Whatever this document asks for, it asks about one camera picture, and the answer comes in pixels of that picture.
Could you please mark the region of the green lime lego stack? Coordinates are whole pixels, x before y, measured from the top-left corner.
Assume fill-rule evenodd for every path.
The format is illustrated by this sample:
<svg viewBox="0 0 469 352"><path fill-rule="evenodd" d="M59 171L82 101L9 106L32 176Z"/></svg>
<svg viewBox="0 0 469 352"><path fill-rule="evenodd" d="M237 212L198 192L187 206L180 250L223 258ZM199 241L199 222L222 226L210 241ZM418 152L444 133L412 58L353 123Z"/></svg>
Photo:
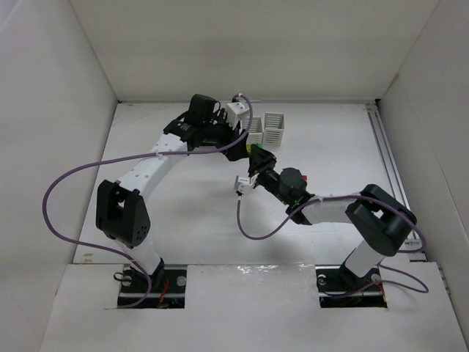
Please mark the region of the green lime lego stack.
<svg viewBox="0 0 469 352"><path fill-rule="evenodd" d="M246 145L246 150L247 150L247 152L248 152L249 155L251 155L252 152L253 152L256 148L263 148L263 145L262 145L262 144L247 144L247 145Z"/></svg>

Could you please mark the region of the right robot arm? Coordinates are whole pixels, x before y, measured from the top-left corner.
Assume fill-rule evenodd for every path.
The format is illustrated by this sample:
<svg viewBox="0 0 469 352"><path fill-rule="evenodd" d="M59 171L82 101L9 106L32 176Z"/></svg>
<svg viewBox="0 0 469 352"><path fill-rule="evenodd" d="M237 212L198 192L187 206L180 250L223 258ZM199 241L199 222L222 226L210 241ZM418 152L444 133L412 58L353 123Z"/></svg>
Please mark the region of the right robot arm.
<svg viewBox="0 0 469 352"><path fill-rule="evenodd" d="M300 170L274 170L276 157L256 145L251 147L248 176L283 205L288 220L300 225L342 223L353 225L362 237L338 270L341 289L353 292L383 259L395 256L416 228L417 218L403 204L375 184L345 196L320 197L307 191Z"/></svg>

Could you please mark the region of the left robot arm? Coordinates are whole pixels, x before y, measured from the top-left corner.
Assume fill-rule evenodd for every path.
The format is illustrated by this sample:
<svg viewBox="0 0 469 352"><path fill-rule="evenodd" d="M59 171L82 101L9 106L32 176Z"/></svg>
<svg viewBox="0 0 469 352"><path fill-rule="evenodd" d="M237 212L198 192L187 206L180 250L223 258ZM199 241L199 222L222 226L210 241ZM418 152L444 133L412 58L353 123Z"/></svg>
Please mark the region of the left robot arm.
<svg viewBox="0 0 469 352"><path fill-rule="evenodd" d="M97 189L96 227L131 257L134 274L159 286L164 261L149 233L151 221L146 201L170 170L189 155L223 153L230 161L248 155L248 129L253 121L251 101L235 95L222 106L216 99L195 94L188 110L172 120L148 156L114 182L104 180Z"/></svg>

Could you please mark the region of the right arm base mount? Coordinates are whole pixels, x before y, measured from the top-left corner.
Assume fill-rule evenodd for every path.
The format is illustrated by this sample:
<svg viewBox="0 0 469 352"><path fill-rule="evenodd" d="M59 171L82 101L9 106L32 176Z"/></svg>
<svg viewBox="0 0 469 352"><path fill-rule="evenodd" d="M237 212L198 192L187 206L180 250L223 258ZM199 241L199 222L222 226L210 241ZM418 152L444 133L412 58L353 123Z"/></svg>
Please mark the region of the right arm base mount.
<svg viewBox="0 0 469 352"><path fill-rule="evenodd" d="M387 308L384 289L377 267L364 277L346 273L337 265L315 268L321 308Z"/></svg>

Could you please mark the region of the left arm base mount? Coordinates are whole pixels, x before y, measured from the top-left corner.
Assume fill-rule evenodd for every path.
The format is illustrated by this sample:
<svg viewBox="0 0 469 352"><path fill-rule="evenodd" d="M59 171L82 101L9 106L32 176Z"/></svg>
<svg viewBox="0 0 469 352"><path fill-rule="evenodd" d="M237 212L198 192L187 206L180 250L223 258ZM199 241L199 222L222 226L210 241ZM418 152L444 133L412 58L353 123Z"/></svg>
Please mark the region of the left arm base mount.
<svg viewBox="0 0 469 352"><path fill-rule="evenodd" d="M119 283L117 306L130 306L135 309L184 309L188 267L168 265L161 279L152 284L149 295L139 304L147 292L147 280L140 277L134 268L125 265L123 271L113 275Z"/></svg>

